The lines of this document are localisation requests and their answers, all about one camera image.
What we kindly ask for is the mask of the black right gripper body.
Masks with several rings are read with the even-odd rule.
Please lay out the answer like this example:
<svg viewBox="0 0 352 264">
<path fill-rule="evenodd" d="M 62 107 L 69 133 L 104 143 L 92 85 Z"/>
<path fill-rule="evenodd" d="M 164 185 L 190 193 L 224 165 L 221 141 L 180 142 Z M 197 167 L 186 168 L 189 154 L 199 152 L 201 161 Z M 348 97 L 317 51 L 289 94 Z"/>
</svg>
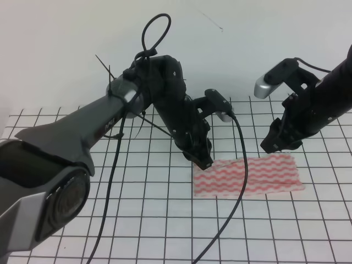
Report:
<svg viewBox="0 0 352 264">
<path fill-rule="evenodd" d="M 260 144 L 266 153 L 296 150 L 303 144 L 303 139 L 322 129 L 321 122 L 316 119 L 319 115 L 313 108 L 310 95 L 291 94 L 282 102 L 282 106 L 282 118 L 272 122 L 267 136 Z"/>
</svg>

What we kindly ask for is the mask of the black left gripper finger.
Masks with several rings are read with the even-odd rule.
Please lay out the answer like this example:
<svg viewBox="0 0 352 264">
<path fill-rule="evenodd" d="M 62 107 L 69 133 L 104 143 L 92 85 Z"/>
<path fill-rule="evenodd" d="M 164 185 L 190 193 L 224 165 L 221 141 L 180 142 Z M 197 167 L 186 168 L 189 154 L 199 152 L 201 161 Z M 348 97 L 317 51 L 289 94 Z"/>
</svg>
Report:
<svg viewBox="0 0 352 264">
<path fill-rule="evenodd" d="M 196 168 L 202 171 L 210 168 L 213 165 L 213 159 L 210 156 L 201 159 L 193 158 L 192 162 L 195 164 Z"/>
</svg>

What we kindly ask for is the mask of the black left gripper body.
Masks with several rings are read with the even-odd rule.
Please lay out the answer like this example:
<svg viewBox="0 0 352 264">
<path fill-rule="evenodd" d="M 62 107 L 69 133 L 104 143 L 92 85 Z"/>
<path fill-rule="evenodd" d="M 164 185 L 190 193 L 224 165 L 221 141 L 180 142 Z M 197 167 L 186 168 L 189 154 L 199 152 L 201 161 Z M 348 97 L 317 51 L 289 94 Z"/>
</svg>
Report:
<svg viewBox="0 0 352 264">
<path fill-rule="evenodd" d="M 199 112 L 198 106 L 205 98 L 191 99 L 165 96 L 159 100 L 159 116 L 162 118 L 174 143 L 184 157 L 191 162 L 212 162 L 210 125 Z"/>
</svg>

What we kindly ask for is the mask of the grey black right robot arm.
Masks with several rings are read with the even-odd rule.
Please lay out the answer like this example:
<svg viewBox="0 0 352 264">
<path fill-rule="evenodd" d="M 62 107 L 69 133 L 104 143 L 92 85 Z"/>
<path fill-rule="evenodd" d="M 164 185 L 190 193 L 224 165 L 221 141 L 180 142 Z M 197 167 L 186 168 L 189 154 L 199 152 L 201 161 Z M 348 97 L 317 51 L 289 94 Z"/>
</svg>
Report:
<svg viewBox="0 0 352 264">
<path fill-rule="evenodd" d="M 351 110 L 351 53 L 322 79 L 301 68 L 300 58 L 286 58 L 257 79 L 254 95 L 267 98 L 281 84 L 293 93 L 283 102 L 282 118 L 275 119 L 261 142 L 266 153 L 296 150 L 302 140 Z"/>
</svg>

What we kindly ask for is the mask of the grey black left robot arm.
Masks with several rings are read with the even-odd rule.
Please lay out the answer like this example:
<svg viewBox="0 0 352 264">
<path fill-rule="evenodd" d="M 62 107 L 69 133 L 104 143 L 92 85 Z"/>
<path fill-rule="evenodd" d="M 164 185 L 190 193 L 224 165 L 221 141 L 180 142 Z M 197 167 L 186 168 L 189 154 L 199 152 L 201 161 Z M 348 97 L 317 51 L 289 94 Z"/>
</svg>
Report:
<svg viewBox="0 0 352 264">
<path fill-rule="evenodd" d="M 95 173 L 91 148 L 149 106 L 187 160 L 211 166 L 210 127 L 186 94 L 180 63 L 143 49 L 100 99 L 1 143 L 1 255 L 33 249 L 79 214 Z"/>
</svg>

